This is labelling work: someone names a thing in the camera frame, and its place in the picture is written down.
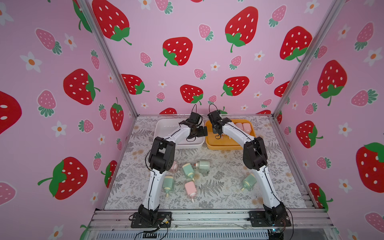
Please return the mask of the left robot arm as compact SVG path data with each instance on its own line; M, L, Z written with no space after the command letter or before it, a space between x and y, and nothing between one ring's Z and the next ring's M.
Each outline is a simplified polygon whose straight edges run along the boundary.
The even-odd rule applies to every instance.
M155 223L158 219L161 187L166 173L174 163L176 146L187 139L206 137L207 128L202 126L202 116L191 112L190 116L178 123L178 128L164 137L154 138L153 145L145 158L150 170L149 186L138 215L147 222Z

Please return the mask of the white plastic storage tray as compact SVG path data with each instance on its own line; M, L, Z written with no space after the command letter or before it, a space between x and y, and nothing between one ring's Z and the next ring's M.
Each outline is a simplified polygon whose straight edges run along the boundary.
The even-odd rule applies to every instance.
M179 122L185 119L161 119L157 122L154 139L156 137L166 137L180 128ZM183 139L177 144L176 149L198 149L203 146L205 137L192 138L191 140Z

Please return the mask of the yellow plastic storage tray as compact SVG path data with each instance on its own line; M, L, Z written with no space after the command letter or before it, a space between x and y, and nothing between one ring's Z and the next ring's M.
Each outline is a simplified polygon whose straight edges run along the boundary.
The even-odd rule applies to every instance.
M242 120L242 119L234 119L232 122L235 123L250 123L252 127L252 131L249 135L251 135L253 138L256 137L253 125L248 120ZM216 136L218 134L213 133L212 124L210 121L207 121L205 123L205 126L208 130L208 135L206 136L206 142L207 147L210 150L242 150L243 147L240 146L235 140L231 139L229 136L222 134L220 139L216 139Z

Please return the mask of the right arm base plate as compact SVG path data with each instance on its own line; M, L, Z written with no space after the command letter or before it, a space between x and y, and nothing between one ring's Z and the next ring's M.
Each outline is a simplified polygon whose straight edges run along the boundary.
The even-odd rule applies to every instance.
M287 212L283 212L281 217L267 217L265 211L250 211L248 221L251 222L252 227L291 227L292 222L287 214Z

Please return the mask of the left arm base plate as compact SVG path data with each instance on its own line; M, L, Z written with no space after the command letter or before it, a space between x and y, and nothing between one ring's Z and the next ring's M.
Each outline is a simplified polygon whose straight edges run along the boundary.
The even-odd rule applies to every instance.
M158 212L154 217L144 217L140 213L133 214L131 221L132 229L149 229L160 227L169 228L172 222L172 212Z

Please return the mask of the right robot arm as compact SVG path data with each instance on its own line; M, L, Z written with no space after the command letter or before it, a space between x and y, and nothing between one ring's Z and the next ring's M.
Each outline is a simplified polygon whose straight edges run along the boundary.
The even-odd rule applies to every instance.
M263 138L256 138L247 134L229 118L222 118L218 110L210 112L208 118L215 133L218 135L225 134L243 147L243 162L248 169L252 170L263 194L266 222L273 226L284 219L287 213L286 207L277 197L273 186Z

